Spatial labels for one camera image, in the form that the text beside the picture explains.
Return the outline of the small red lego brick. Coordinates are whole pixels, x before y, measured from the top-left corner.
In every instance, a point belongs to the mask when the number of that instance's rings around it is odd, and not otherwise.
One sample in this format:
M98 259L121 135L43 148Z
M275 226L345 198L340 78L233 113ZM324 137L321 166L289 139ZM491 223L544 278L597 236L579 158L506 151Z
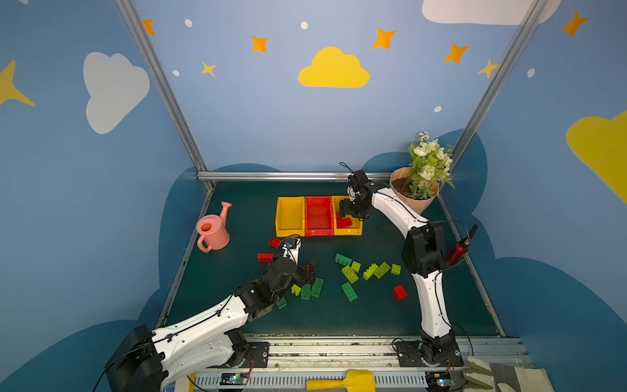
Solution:
M271 240L269 240L269 246L274 249L279 249L282 247L282 240L278 238L271 238Z

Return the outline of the dark green lego top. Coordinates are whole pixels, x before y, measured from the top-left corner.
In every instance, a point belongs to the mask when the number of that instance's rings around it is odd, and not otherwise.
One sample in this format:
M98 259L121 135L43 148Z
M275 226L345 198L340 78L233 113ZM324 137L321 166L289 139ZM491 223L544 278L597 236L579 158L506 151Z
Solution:
M336 253L335 263L341 266L351 266L353 263L353 260L347 256L341 255L340 253Z

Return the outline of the red lego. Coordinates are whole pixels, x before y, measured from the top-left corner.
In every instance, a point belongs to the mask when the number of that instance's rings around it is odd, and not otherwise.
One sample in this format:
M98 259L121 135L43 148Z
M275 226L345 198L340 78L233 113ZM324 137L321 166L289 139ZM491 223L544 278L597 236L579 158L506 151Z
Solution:
M337 217L336 218L336 228L338 230L348 229L353 225L353 220L351 217Z
M402 285L394 287L393 294L397 302L401 302L408 298L408 293Z

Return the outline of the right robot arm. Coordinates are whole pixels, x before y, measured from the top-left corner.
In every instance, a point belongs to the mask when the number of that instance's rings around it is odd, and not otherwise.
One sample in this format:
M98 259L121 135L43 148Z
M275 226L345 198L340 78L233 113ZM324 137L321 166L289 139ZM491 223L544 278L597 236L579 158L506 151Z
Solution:
M391 221L405 242L402 261L411 273L421 307L421 356L435 364L447 354L455 354L458 345L452 323L445 307L442 275L444 266L455 266L469 250L478 226L466 232L449 253L444 252L442 225L428 221L408 207L395 192L382 181L372 181L363 170L352 171L348 176L348 199L340 202L340 216L359 220L369 217L375 208Z

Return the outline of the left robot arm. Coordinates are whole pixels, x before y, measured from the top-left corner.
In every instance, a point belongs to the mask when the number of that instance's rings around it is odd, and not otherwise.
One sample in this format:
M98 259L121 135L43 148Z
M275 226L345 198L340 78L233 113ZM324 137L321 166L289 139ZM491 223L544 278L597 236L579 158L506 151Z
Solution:
M293 285L313 282L317 269L317 261L300 266L280 257L261 277L204 312L155 330L145 325L134 328L102 375L112 391L160 391L204 368L240 365L249 347L241 328L271 312Z

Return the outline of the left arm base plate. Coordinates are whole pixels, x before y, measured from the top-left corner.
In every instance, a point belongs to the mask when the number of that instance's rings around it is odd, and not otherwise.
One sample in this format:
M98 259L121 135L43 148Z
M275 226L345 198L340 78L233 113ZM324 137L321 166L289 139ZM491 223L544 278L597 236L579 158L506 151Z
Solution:
M270 344L267 341L253 341L235 346L226 365L230 368L266 368L269 361L269 347Z

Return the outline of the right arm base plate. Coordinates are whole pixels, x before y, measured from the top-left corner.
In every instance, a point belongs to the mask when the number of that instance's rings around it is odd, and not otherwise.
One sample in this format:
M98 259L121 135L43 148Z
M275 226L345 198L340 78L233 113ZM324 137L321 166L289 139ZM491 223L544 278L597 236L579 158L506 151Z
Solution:
M456 343L445 343L439 346L423 341L395 339L392 342L392 348L402 368L459 368L464 366L464 359Z

